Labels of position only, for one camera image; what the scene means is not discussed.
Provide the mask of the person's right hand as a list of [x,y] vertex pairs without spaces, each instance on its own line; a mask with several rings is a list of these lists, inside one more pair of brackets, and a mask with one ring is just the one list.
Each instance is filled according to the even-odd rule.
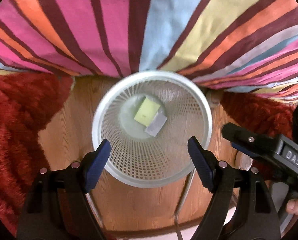
[[289,214],[298,216],[298,198],[289,200],[287,202],[285,210]]

